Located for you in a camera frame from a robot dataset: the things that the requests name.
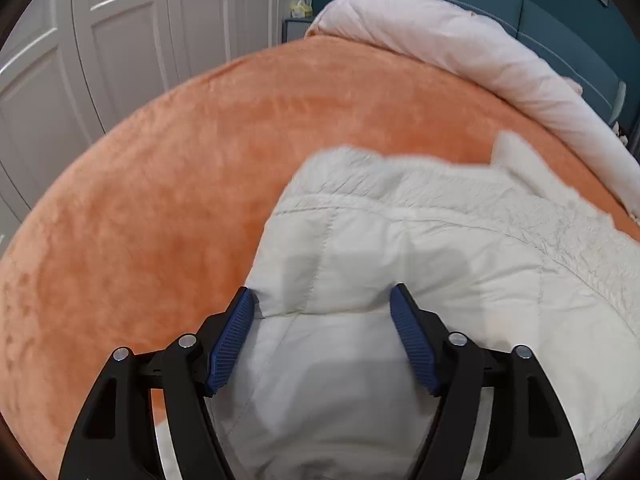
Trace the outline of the orange plush bed cover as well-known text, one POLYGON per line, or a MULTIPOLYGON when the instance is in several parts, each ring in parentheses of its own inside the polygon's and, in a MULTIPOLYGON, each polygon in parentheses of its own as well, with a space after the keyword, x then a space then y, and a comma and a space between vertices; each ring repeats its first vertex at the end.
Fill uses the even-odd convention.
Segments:
POLYGON ((623 206, 543 126, 477 84, 365 44, 294 41, 146 104, 65 170, 2 257, 9 430, 55 478, 108 354, 163 348, 228 304, 272 207, 313 152, 350 144, 484 165, 502 129, 638 236, 623 206))

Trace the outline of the teal upholstered headboard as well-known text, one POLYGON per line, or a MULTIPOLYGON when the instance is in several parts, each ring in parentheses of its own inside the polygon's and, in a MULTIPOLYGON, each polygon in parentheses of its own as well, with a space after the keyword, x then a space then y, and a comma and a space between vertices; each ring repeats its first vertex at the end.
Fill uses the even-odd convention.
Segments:
POLYGON ((445 0, 497 22, 608 124, 630 128, 639 105, 639 44, 622 12, 599 0, 445 0))

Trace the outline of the white panelled wardrobe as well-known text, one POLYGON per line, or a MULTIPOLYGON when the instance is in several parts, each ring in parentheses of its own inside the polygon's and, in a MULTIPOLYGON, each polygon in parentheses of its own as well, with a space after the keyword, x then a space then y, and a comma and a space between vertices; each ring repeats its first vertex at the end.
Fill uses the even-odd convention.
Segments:
POLYGON ((277 44, 297 1, 32 0, 1 50, 2 242, 137 108, 277 44))

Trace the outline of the rolled white pink duvet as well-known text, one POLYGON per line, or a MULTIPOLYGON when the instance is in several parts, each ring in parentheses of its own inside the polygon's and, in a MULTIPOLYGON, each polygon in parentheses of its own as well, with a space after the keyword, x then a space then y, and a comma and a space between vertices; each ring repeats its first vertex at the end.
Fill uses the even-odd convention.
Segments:
POLYGON ((386 49, 478 84, 557 136, 639 217, 638 162, 562 76, 491 18, 444 0, 333 0, 306 34, 386 49))

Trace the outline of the dark bedside table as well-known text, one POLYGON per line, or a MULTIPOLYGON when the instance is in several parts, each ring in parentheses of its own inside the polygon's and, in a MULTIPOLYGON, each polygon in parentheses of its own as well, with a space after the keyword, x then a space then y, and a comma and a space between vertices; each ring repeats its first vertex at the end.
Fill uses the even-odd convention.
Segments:
POLYGON ((282 44, 303 39, 313 20, 313 18, 285 18, 281 28, 282 44))

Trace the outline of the white quilted padded jacket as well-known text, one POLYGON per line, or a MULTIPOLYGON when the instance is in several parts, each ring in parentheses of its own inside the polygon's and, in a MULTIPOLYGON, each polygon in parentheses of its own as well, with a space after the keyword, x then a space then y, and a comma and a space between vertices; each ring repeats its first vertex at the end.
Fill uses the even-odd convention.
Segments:
POLYGON ((207 407, 240 479, 402 479, 437 402, 390 290, 482 347, 533 350, 588 478, 639 417, 639 245, 514 133, 487 166, 332 148, 265 224, 256 318, 207 407))

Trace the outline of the yellow tissue pack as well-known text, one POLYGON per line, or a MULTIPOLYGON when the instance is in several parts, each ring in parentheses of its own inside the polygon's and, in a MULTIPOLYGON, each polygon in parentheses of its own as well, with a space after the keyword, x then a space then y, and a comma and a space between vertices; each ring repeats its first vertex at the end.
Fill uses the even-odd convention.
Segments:
POLYGON ((304 0, 296 0, 290 2, 290 18, 302 20, 303 18, 312 18, 314 11, 312 7, 304 0))

